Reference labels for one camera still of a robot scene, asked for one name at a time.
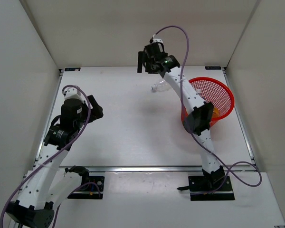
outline black clamp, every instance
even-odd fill
[[[186,131],[199,136],[204,130],[209,130],[213,108],[211,102],[204,102],[204,105],[199,108],[194,107],[194,111],[185,118],[184,127]]]
[[[211,173],[206,172],[202,169],[205,179],[207,180],[207,185],[210,190],[216,189],[220,186],[222,180],[225,177],[225,171],[223,166],[220,166],[218,170],[212,171]]]
[[[81,185],[89,182],[89,176],[90,176],[89,170],[86,169],[85,167],[74,165],[70,169],[65,168],[65,171],[66,171],[66,173],[68,173],[68,172],[77,173],[80,177],[82,177]]]
[[[19,205],[19,200],[9,202],[6,213],[17,223],[31,228],[48,228],[54,218],[53,202],[46,203],[43,209],[35,210]]]

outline red plastic basket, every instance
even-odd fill
[[[234,97],[226,85],[209,77],[196,77],[189,80],[189,82],[195,90],[201,90],[201,97],[208,102],[212,102],[214,107],[219,110],[219,117],[211,119],[210,127],[231,113],[234,107]],[[185,116],[181,115],[181,121],[183,123]]]

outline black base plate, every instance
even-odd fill
[[[68,199],[84,199],[84,200],[102,200],[104,194],[104,186],[105,186],[105,177],[102,176],[90,176],[89,177],[90,182],[94,182],[97,184],[99,181],[101,182],[100,185],[98,185],[100,190],[100,197],[97,192],[97,189],[94,185],[89,185],[87,187],[83,187],[83,189],[80,189],[78,192],[74,192],[71,195],[68,196]]]
[[[194,193],[203,192],[203,191],[211,191],[211,189],[208,187],[207,184],[203,184],[205,183],[205,177],[204,176],[189,176],[188,178],[189,178],[190,200],[191,201],[235,200],[230,177],[227,177],[223,186],[216,192],[208,193],[208,194],[200,194],[200,195],[194,195]],[[219,187],[220,184],[221,182],[217,183],[216,186],[214,186],[214,189]]]

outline white table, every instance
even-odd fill
[[[226,83],[222,70],[185,67],[187,78],[207,76]],[[82,67],[64,72],[51,120],[60,114],[65,85],[93,94],[104,117],[90,123],[62,166],[201,166],[200,148],[181,123],[181,103],[173,90],[152,93],[159,75],[135,67]],[[216,154],[226,163],[251,161],[235,110],[211,128]],[[53,146],[43,150],[56,150]]]
[[[249,183],[258,174],[239,173]],[[55,228],[274,228],[285,222],[268,176],[257,188],[233,176],[233,201],[190,201],[187,172],[107,172],[102,200],[68,199],[60,207]],[[63,177],[63,170],[56,176]]]

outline plastic bottle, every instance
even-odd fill
[[[218,118],[219,117],[219,109],[216,107],[213,108],[212,118]]]
[[[159,80],[157,83],[151,86],[151,90],[154,93],[168,91],[171,88],[171,85],[169,85],[169,83],[163,79]]]
[[[198,95],[201,97],[201,89],[196,89],[195,92],[197,92]]]

